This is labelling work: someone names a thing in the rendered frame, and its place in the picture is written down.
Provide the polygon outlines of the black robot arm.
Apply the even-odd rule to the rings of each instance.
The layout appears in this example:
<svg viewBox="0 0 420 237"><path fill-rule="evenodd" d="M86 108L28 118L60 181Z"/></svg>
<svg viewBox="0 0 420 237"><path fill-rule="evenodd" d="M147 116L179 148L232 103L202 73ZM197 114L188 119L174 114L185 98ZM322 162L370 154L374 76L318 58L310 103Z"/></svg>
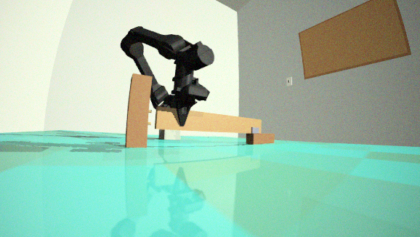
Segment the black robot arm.
<svg viewBox="0 0 420 237"><path fill-rule="evenodd" d="M142 26L132 28L121 40L121 49L128 57L133 59L142 75L152 76L150 100L155 110L156 107L170 108L169 105L164 105L164 103L162 103L163 99L168 96L169 93L165 89L165 86L160 85L156 81L147 60L143 55L144 46L142 43L156 48L159 55L162 55L167 60L175 60L175 73L179 71L188 71L194 75L194 71L211 65L215 58L212 49L205 44L202 44L201 41L198 41L193 45L179 35L163 35L145 29Z"/></svg>

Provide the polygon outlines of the long wooden rail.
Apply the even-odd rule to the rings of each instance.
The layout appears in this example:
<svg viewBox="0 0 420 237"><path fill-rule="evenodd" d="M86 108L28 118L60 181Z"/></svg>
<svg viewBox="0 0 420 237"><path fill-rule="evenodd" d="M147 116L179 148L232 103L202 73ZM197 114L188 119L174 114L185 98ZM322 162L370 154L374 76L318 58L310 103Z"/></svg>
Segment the long wooden rail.
<svg viewBox="0 0 420 237"><path fill-rule="evenodd" d="M261 125L260 119L189 111L185 125L180 126L176 108L156 107L155 129L250 134L252 127L261 133Z"/></svg>

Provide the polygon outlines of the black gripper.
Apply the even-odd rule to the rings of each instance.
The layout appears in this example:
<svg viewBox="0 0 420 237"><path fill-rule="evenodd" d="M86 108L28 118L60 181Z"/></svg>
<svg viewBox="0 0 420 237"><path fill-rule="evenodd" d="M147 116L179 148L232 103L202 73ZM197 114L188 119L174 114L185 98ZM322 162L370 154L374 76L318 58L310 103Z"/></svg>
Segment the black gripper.
<svg viewBox="0 0 420 237"><path fill-rule="evenodd" d="M194 85L195 77L188 71L176 72L172 81L174 81L174 88L171 94L163 99L163 103L169 105L170 108L177 109L180 126L184 126L190 108L197 103L195 96L205 99L208 97L208 90L205 87Z"/></svg>

